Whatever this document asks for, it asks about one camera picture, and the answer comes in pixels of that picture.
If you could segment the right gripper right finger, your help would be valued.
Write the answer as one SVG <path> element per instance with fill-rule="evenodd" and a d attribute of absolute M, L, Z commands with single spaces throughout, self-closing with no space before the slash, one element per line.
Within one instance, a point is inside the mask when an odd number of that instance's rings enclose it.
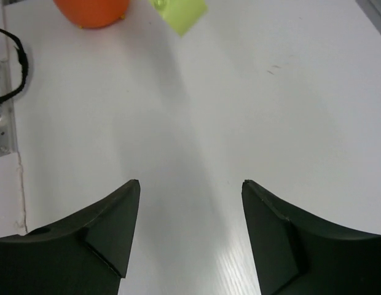
<path fill-rule="evenodd" d="M 381 294 L 381 235 L 317 217 L 252 180 L 242 202 L 262 294 Z"/>

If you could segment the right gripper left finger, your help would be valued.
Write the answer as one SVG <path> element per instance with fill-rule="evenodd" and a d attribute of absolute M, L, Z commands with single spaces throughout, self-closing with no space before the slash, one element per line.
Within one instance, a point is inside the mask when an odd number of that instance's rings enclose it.
<path fill-rule="evenodd" d="M 0 294 L 117 294 L 139 198 L 133 179 L 57 222 L 0 238 Z"/>

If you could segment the lime green lego brick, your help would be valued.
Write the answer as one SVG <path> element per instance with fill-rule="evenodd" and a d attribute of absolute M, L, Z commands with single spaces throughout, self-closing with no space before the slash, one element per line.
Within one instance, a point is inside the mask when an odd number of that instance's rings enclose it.
<path fill-rule="evenodd" d="M 149 0 L 149 3 L 179 36 L 184 36 L 208 9 L 204 0 Z"/>

